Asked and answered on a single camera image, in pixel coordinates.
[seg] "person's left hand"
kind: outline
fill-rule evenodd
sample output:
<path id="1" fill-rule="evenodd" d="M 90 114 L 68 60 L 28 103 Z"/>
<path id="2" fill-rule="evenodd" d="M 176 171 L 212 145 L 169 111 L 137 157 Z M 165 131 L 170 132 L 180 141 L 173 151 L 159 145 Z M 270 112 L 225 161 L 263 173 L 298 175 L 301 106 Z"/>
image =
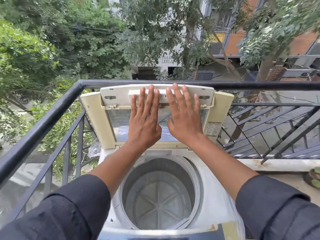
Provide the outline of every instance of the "person's left hand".
<path id="1" fill-rule="evenodd" d="M 136 96 L 131 99 L 131 115 L 129 121 L 128 142 L 134 144 L 143 152 L 153 146 L 161 138 L 162 129 L 158 124 L 158 109 L 160 92 L 154 92 L 154 86 L 149 86 L 145 104 L 146 89 L 140 89 L 138 108 Z"/>

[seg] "sleeve cuff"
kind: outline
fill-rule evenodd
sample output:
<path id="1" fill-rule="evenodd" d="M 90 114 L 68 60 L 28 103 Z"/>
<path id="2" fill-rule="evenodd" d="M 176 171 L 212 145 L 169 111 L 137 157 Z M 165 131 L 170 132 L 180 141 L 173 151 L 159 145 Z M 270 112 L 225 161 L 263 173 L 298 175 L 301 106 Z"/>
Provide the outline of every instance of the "sleeve cuff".
<path id="1" fill-rule="evenodd" d="M 274 178 L 257 175 L 239 190 L 235 206 L 253 237 L 261 239 L 265 227 L 292 198 L 310 197 Z"/>
<path id="2" fill-rule="evenodd" d="M 97 176 L 86 174 L 62 186 L 46 198 L 60 195 L 73 202 L 96 239 L 108 217 L 111 196 L 106 184 Z"/>

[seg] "person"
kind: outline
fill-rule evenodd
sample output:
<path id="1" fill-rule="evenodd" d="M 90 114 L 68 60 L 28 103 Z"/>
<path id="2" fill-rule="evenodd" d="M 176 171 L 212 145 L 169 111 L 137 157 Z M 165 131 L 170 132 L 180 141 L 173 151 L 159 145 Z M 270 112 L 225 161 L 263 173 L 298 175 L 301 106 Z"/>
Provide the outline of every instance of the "person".
<path id="1" fill-rule="evenodd" d="M 254 239 L 311 240 L 320 238 L 320 208 L 297 189 L 259 175 L 216 146 L 203 134 L 200 102 L 194 106 L 186 86 L 167 89 L 172 119 L 168 128 L 192 149 L 235 201 Z M 97 239 L 110 201 L 129 169 L 161 138 L 159 91 L 150 85 L 145 101 L 141 88 L 138 108 L 132 97 L 128 140 L 88 174 L 50 193 L 33 210 L 0 230 L 0 239 Z"/>

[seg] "washing machine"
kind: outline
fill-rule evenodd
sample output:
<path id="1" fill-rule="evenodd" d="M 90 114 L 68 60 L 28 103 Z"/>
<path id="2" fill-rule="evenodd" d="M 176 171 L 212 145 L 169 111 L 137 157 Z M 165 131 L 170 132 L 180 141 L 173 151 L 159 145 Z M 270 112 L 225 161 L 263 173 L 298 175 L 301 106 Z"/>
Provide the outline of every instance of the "washing machine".
<path id="1" fill-rule="evenodd" d="M 132 84 L 80 96 L 102 147 L 99 163 L 128 139 L 131 98 L 139 96 L 141 87 L 147 95 L 149 84 Z M 154 85 L 160 92 L 161 139 L 122 181 L 98 239 L 244 239 L 234 201 L 203 161 L 169 133 L 168 87 L 172 89 L 171 84 Z M 203 132 L 215 142 L 234 96 L 214 88 L 187 87 L 192 98 L 199 96 Z"/>

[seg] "black shirt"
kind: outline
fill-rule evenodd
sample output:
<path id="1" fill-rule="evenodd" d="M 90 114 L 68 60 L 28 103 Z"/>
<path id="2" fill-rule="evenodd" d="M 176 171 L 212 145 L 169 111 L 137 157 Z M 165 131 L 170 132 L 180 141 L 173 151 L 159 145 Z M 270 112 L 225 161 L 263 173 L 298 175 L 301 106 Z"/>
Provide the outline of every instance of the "black shirt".
<path id="1" fill-rule="evenodd" d="M 110 209 L 101 179 L 83 175 L 0 230 L 0 239 L 96 239 Z M 297 189 L 258 175 L 240 189 L 236 208 L 254 239 L 320 239 L 320 208 Z"/>

